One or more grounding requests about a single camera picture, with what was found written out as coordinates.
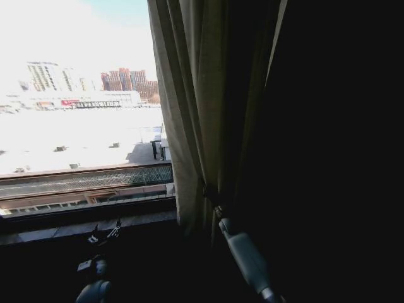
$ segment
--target sky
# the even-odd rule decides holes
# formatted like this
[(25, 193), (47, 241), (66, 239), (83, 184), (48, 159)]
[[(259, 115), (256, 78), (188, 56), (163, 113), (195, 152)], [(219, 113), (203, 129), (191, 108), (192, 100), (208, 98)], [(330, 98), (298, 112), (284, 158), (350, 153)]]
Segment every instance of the sky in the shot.
[(147, 0), (1, 1), (0, 42), (0, 92), (29, 76), (27, 61), (96, 79), (121, 67), (145, 69), (156, 79)]

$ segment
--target window sill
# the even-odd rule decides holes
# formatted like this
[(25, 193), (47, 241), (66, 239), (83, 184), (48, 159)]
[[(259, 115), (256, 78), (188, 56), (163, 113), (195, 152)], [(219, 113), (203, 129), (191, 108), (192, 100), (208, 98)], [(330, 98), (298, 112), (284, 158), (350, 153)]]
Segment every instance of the window sill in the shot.
[[(176, 220), (177, 212), (175, 210), (161, 211), (157, 213), (147, 213), (131, 217), (122, 217), (122, 228), (132, 227), (143, 224), (164, 222)], [(95, 222), (86, 222), (48, 229), (31, 230), (26, 232), (0, 235), (0, 246), (26, 243), (31, 241), (49, 240), (72, 235), (89, 234), (98, 224), (99, 231), (112, 230), (116, 226), (116, 218), (111, 220), (101, 220)]]
[(95, 207), (74, 208), (64, 211), (48, 211), (24, 216), (10, 216), (0, 221), (0, 231), (3, 235), (15, 235), (22, 232), (58, 229), (60, 226), (77, 226), (89, 222), (104, 222), (118, 218), (138, 217), (139, 220), (153, 218), (154, 214), (173, 211), (176, 213), (174, 195), (164, 198), (133, 201), (127, 203), (106, 203)]

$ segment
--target metal railing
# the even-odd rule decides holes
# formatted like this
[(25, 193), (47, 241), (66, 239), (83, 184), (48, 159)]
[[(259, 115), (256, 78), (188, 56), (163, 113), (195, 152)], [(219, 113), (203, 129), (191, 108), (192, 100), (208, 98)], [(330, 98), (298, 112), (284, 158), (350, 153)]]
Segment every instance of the metal railing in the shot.
[(35, 176), (20, 175), (0, 179), (0, 201), (92, 189), (150, 186), (173, 181), (171, 163), (89, 169)]

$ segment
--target low building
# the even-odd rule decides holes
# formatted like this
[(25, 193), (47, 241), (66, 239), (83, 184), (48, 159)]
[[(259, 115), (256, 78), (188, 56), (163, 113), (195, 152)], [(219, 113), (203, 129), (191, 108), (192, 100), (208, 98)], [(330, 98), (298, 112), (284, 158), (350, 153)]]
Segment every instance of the low building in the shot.
[(26, 109), (24, 93), (9, 93), (0, 95), (0, 112), (18, 112)]
[(141, 103), (140, 95), (136, 91), (23, 92), (21, 95), (13, 97), (24, 106), (38, 110), (138, 107)]

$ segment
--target white building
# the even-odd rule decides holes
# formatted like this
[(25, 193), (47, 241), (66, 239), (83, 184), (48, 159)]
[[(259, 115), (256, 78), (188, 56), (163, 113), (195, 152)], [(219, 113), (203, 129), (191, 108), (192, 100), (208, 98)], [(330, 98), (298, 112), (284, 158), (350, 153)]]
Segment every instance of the white building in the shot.
[(18, 101), (25, 107), (35, 109), (79, 109), (94, 107), (137, 107), (140, 94), (136, 91), (108, 92), (22, 92), (13, 98), (2, 99), (9, 105), (10, 100)]
[(26, 103), (27, 99), (24, 93), (0, 94), (0, 112), (16, 112), (20, 109), (26, 109)]
[(73, 68), (62, 69), (62, 74), (68, 89), (72, 92), (82, 92), (83, 86), (81, 85), (80, 77)]
[(80, 84), (84, 92), (97, 90), (94, 81), (88, 78), (80, 78)]
[(70, 84), (66, 73), (56, 63), (28, 62), (32, 84), (38, 92), (68, 91)]

